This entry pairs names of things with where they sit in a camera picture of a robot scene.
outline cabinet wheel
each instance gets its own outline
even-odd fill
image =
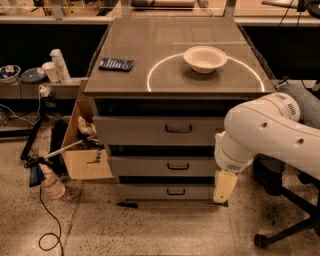
[[[265,243],[265,241],[268,239],[268,237],[264,236],[264,235],[255,235],[254,236],[254,245],[258,248],[261,249],[267,249],[268,248],[268,244]]]

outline wire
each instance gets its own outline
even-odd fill
[[[286,84],[289,84],[288,83],[288,80],[289,80],[289,77],[288,78],[285,78],[285,79],[281,79],[277,82],[277,85],[280,85],[280,84],[283,84],[283,83],[286,83]]]
[[[211,16],[214,17],[213,11],[209,8],[209,5],[208,5],[208,4],[205,4],[204,6],[205,6],[206,9],[211,13]]]
[[[299,12],[298,21],[297,21],[297,27],[299,27],[300,18],[301,18],[301,12]]]
[[[41,107],[41,94],[40,94],[40,86],[38,87],[38,109],[37,109],[37,114],[40,116],[40,107]]]
[[[303,80],[301,80],[301,83],[302,83],[303,87],[308,90],[308,88],[307,88],[307,86],[304,84],[304,81],[303,81]]]
[[[26,115],[28,115],[28,114],[30,114],[31,112],[25,112],[25,113],[21,113],[20,115],[19,115],[19,117],[23,117],[23,116],[26,116]]]
[[[62,232],[61,232],[61,224],[60,224],[59,220],[57,219],[57,217],[54,216],[54,215],[48,210],[48,208],[45,206],[45,204],[44,204],[43,201],[42,201],[41,195],[42,195],[42,187],[40,186],[40,196],[39,196],[40,202],[41,202],[41,204],[43,205],[44,209],[46,209],[46,211],[52,216],[52,218],[54,218],[54,219],[57,221],[58,226],[59,226],[59,235],[56,235],[55,233],[52,233],[52,232],[45,233],[44,235],[42,235],[42,236],[40,237],[39,242],[38,242],[38,245],[39,245],[39,247],[40,247],[41,250],[47,252],[47,251],[51,251],[53,248],[55,248],[55,247],[59,244],[59,245],[60,245],[60,249],[61,249],[61,255],[64,255],[63,246],[62,246],[62,243],[61,243],[61,233],[62,233]],[[55,243],[55,245],[51,246],[50,248],[43,248],[42,245],[41,245],[41,240],[42,240],[44,237],[46,237],[46,236],[54,236],[55,238],[57,238],[57,242]]]
[[[19,85],[20,99],[22,99],[22,88],[21,88],[21,82],[20,82],[19,76],[15,77],[15,78],[16,78],[18,85]]]
[[[287,10],[286,10],[286,12],[285,12],[285,14],[282,16],[282,19],[281,19],[281,21],[280,21],[280,23],[279,23],[279,27],[281,26],[281,24],[282,24],[282,22],[283,22],[284,18],[287,16],[287,13],[288,13],[288,11],[289,11],[289,9],[290,9],[290,7],[291,7],[291,5],[292,5],[293,1],[294,1],[294,0],[291,0],[291,2],[290,2],[290,4],[289,4],[289,6],[288,6],[288,8],[287,8]]]
[[[13,116],[14,116],[15,118],[21,119],[21,120],[23,120],[23,121],[27,121],[29,124],[35,125],[35,124],[39,121],[39,119],[38,119],[35,123],[33,123],[33,122],[29,121],[29,120],[26,119],[26,118],[22,118],[22,117],[16,115],[16,114],[12,111],[11,108],[9,108],[9,107],[7,107],[7,106],[5,106],[5,105],[3,105],[3,104],[0,104],[0,106],[8,109],[8,110],[13,114]]]

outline white bowl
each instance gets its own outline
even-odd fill
[[[227,55],[211,46],[195,46],[185,51],[183,54],[187,62],[194,71],[201,74],[208,74],[222,67],[227,63]]]
[[[21,68],[17,65],[7,65],[0,68],[0,84],[12,84],[19,79]]]

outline cardboard box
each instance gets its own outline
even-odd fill
[[[90,122],[93,118],[90,103],[83,97],[79,97],[75,103],[62,147],[81,140],[78,130],[79,116],[82,116]],[[71,179],[89,180],[114,178],[107,161],[108,155],[106,150],[100,151],[100,162],[94,163],[99,154],[99,150],[82,150],[82,148],[83,144],[81,143],[62,152],[62,157]]]

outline spray bottle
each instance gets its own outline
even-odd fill
[[[66,62],[62,56],[60,49],[54,49],[51,51],[50,56],[52,57],[52,61],[58,71],[59,78],[61,83],[68,84],[72,82],[70,77]]]

